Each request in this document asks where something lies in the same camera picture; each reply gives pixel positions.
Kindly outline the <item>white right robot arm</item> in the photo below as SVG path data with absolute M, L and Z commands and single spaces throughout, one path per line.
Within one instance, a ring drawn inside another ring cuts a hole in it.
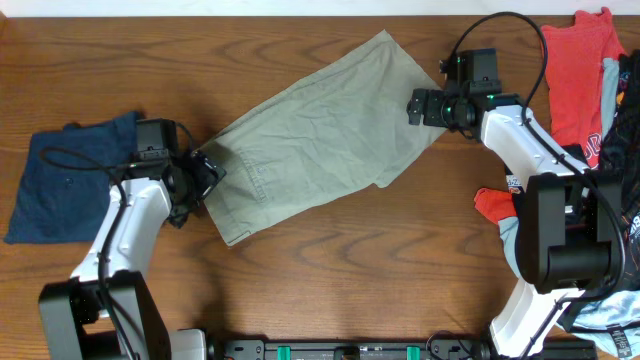
M 496 153 L 523 188 L 514 251 L 520 278 L 489 327 L 493 358 L 539 353 L 571 305 L 604 300 L 622 282 L 616 178 L 561 148 L 515 94 L 413 91 L 412 125 L 458 131 Z

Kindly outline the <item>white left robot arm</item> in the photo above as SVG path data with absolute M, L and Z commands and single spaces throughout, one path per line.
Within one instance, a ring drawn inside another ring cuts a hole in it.
M 84 260 L 64 282 L 43 287 L 38 307 L 53 359 L 211 359 L 215 347 L 193 328 L 169 332 L 146 284 L 162 225 L 190 213 L 226 172 L 204 153 L 175 166 L 166 150 L 141 152 L 122 165 L 123 179 L 84 156 L 85 170 L 105 173 L 110 204 Z M 170 173 L 176 169 L 177 176 Z

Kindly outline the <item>khaki shorts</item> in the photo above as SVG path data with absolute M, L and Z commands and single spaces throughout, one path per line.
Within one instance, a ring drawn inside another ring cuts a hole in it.
M 436 86 L 381 31 L 227 126 L 201 148 L 226 172 L 205 199 L 223 241 L 391 184 L 443 132 L 406 113 L 415 89 Z

